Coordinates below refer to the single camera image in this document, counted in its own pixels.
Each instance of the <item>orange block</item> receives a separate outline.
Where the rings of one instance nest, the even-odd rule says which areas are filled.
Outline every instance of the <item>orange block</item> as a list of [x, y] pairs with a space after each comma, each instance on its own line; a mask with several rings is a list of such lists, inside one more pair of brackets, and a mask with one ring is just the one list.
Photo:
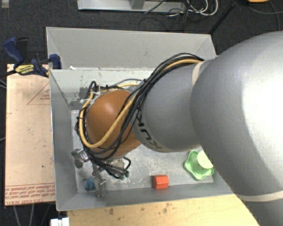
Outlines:
[[152, 183], [155, 189], [164, 189], [169, 187], [169, 178], [167, 175], [152, 176]]

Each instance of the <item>yellow cable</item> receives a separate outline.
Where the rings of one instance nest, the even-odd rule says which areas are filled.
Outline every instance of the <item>yellow cable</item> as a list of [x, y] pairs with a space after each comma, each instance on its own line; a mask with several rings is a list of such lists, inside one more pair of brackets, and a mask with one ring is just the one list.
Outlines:
[[[168, 65], [166, 68], [163, 69], [166, 70], [172, 66], [175, 65], [179, 65], [179, 64], [196, 64], [199, 63], [200, 60], [196, 60], [196, 59], [183, 59], [183, 60], [178, 60], [176, 62], [171, 63], [170, 65]], [[119, 87], [125, 87], [125, 86], [131, 86], [131, 85], [137, 85], [136, 83], [127, 83], [127, 84], [123, 84], [123, 85], [119, 85]], [[126, 104], [126, 106], [124, 107], [124, 109], [122, 110], [122, 112], [118, 115], [118, 117], [116, 118], [116, 120], [114, 121], [114, 123], [112, 124], [112, 126], [109, 128], [109, 130], [107, 131], [107, 133], [103, 136], [103, 138], [98, 141], [95, 144], [90, 144], [84, 134], [83, 134], [83, 109], [87, 107], [87, 105], [89, 104], [89, 100], [86, 101], [86, 103], [82, 106], [81, 112], [79, 114], [79, 132], [80, 132], [80, 138], [83, 142], [83, 144], [88, 147], [88, 148], [96, 148], [101, 146], [103, 143], [105, 143], [105, 141], [107, 141], [107, 139], [111, 136], [112, 132], [114, 131], [114, 129], [117, 127], [118, 123], [120, 122], [121, 118], [125, 115], [125, 113], [129, 110], [130, 106], [133, 103], [133, 100], [135, 98], [136, 95], [134, 95], [132, 97], [132, 99]], [[90, 94], [89, 99], [92, 99], [93, 97], [93, 93]]]

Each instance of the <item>wooden board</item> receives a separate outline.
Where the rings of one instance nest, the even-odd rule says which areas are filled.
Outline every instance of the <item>wooden board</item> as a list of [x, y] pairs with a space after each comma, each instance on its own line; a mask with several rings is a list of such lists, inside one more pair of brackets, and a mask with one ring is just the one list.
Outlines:
[[49, 79], [13, 74], [7, 77], [4, 204], [52, 201], [55, 184]]
[[258, 226], [235, 195], [67, 212], [71, 226]]

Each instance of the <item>orange object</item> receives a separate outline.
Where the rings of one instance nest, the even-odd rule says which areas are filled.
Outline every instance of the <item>orange object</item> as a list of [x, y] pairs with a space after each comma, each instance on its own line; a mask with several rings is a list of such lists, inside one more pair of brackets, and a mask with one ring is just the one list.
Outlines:
[[169, 187], [169, 177], [167, 175], [154, 175], [152, 182], [155, 189], [164, 189]]
[[[113, 122], [116, 120], [119, 111], [129, 95], [130, 92], [124, 89], [113, 90], [101, 95], [91, 106], [86, 117], [86, 130], [88, 138], [93, 144], [100, 141], [100, 139], [107, 133]], [[121, 131], [121, 126], [126, 115], [127, 114], [125, 114], [121, 119], [107, 141], [100, 147], [91, 149], [91, 151], [100, 152], [102, 149], [109, 147], [115, 141]], [[117, 152], [113, 155], [113, 158], [121, 158], [141, 144], [131, 131], [130, 125], [124, 132], [123, 140], [125, 138], [127, 139], [122, 142]], [[113, 149], [103, 153], [102, 155], [98, 155], [98, 157], [105, 157], [109, 155], [112, 150]]]

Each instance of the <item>floor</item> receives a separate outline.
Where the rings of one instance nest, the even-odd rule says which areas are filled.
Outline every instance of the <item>floor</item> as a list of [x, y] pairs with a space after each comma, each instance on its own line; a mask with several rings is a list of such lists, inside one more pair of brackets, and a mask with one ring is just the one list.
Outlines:
[[[78, 11], [77, 0], [9, 0], [9, 8], [2, 8], [0, 0], [0, 74], [5, 72], [5, 65], [12, 60], [4, 53], [3, 43], [10, 37], [28, 37], [29, 55], [46, 57], [46, 26], [100, 28], [111, 30], [166, 31], [183, 33], [208, 33], [225, 11], [231, 0], [219, 0], [219, 10], [203, 19], [199, 15], [187, 20], [185, 27], [181, 21], [175, 25], [174, 19], [161, 14], [143, 14], [133, 12]], [[271, 1], [276, 11], [283, 10], [283, 0]], [[283, 13], [267, 15], [252, 11], [273, 12], [270, 4], [250, 5], [245, 0], [237, 3], [228, 17], [213, 34], [217, 54], [231, 46], [253, 36], [266, 32], [283, 30]], [[5, 136], [6, 92], [0, 88], [0, 138]], [[3, 206], [4, 187], [4, 142], [0, 143], [0, 226], [18, 225], [12, 207]], [[21, 225], [29, 225], [31, 205], [18, 207]], [[54, 205], [35, 205], [32, 225], [43, 225], [49, 218], [57, 217]]]

